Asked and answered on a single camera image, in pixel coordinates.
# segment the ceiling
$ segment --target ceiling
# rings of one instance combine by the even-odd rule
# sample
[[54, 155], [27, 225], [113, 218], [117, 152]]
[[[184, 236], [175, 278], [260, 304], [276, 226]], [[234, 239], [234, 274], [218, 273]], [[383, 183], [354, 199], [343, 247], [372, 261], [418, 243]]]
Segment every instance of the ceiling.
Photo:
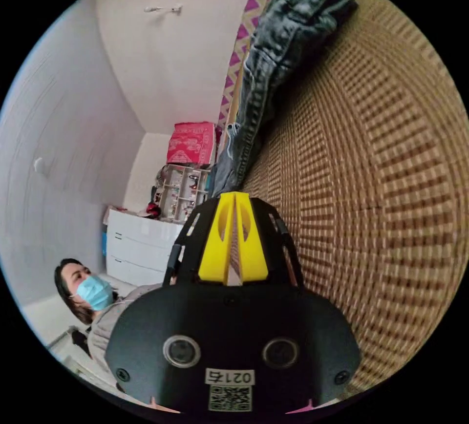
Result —
[[[146, 132], [217, 122], [247, 0], [96, 0], [103, 43], [122, 91]], [[147, 6], [175, 13], [145, 13]]]

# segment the yellow plastic part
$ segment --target yellow plastic part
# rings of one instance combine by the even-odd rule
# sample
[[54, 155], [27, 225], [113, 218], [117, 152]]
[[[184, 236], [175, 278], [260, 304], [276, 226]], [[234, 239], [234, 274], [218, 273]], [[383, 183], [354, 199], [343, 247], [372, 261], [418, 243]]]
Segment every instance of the yellow plastic part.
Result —
[[264, 281], [269, 273], [260, 242], [253, 207], [247, 193], [236, 192], [236, 224], [241, 282]]
[[228, 283], [231, 242], [233, 238], [233, 217], [235, 193], [222, 193], [207, 244], [205, 245], [199, 277], [202, 281]]

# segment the qr code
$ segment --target qr code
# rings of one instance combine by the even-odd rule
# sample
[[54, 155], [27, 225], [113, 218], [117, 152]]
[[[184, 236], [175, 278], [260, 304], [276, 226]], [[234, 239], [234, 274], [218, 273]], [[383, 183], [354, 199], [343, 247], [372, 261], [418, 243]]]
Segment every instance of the qr code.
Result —
[[211, 385], [209, 411], [252, 411], [252, 387]]

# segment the printed number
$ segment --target printed number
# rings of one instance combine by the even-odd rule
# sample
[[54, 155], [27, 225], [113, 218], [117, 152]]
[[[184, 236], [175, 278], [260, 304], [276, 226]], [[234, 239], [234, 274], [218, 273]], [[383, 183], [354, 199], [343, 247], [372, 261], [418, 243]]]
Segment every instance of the printed number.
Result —
[[254, 385], [254, 371], [207, 369], [206, 384]]

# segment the jeans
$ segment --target jeans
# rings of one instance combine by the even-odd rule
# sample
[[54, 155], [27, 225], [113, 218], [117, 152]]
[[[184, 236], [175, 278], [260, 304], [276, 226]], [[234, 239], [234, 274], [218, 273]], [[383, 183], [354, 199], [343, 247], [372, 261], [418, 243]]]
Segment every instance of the jeans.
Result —
[[259, 129], [274, 119], [273, 96], [310, 54], [317, 52], [357, 7], [355, 0], [271, 0], [243, 64], [236, 122], [212, 172], [212, 197], [237, 191], [258, 157]]

